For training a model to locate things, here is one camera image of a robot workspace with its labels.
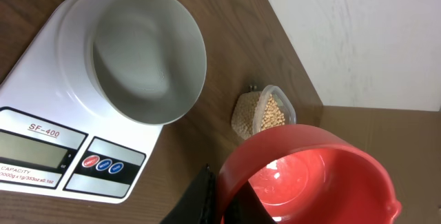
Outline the red measuring scoop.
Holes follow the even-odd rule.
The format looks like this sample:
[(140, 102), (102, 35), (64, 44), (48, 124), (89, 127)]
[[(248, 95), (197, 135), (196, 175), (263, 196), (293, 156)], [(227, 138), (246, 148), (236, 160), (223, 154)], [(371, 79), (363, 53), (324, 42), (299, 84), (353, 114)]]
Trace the red measuring scoop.
[(388, 172), (372, 156), (311, 125), (255, 134), (223, 163), (216, 220), (244, 193), (253, 223), (393, 223), (402, 211)]

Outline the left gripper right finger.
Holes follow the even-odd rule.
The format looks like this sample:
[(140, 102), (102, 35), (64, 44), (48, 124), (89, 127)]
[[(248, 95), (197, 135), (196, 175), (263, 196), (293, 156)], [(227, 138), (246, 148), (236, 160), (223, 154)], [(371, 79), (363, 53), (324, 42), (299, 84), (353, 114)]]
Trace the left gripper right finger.
[(247, 181), (224, 213), (224, 224), (276, 224)]

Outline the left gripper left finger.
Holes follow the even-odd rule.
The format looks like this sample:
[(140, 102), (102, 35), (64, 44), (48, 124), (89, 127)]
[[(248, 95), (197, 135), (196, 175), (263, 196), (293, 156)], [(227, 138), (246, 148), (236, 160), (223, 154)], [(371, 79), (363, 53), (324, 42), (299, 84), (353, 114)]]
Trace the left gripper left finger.
[(216, 175), (204, 165), (160, 224), (212, 224), (216, 207)]

